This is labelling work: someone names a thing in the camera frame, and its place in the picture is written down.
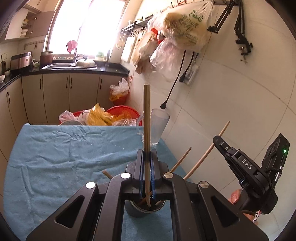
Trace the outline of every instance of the black countertop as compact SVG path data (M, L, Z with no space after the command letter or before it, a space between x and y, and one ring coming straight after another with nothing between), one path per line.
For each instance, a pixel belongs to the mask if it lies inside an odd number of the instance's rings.
M129 70L121 64L110 63L109 67L98 65L97 69L79 69L79 68L63 68L63 69L41 69L39 67L33 68L31 66L12 71L10 76L5 77L4 82L0 83L0 92L4 90L13 81L21 76L35 75L35 74L51 74L51 73L85 73L85 74L105 74L128 77Z

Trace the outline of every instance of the blue tablecloth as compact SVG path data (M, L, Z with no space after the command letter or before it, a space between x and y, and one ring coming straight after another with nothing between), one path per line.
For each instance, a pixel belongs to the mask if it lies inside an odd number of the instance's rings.
M104 183L125 171L143 148L135 127L24 125L8 162L4 183L4 214L24 241L50 214L89 181ZM177 162L165 143L158 159L172 168ZM185 172L178 167L180 176ZM123 218L122 240L173 240L169 202L144 218Z

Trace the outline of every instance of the hand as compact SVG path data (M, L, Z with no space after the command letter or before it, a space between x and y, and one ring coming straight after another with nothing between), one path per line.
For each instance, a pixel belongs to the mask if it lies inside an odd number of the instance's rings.
M230 201L231 204L235 204L239 200L240 191L241 191L241 189L237 189L231 194L230 198L228 199L228 201ZM251 221L253 221L255 218L253 215L250 215L250 214L244 213L244 215Z

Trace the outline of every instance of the glass mug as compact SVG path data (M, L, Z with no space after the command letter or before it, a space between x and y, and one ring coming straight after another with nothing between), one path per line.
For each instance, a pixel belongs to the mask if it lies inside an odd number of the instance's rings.
M140 121L143 119L143 114L137 119L136 129L137 134L142 135L142 142L144 142L144 132L139 127ZM160 140L163 131L170 119L169 114L161 109L153 109L150 113L150 145L156 146Z

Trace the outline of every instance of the fingernail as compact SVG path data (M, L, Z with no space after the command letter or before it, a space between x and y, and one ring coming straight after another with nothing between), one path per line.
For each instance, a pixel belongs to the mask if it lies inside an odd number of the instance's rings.
M231 196L231 202L235 203L238 200L238 196L236 194L234 194L233 196Z

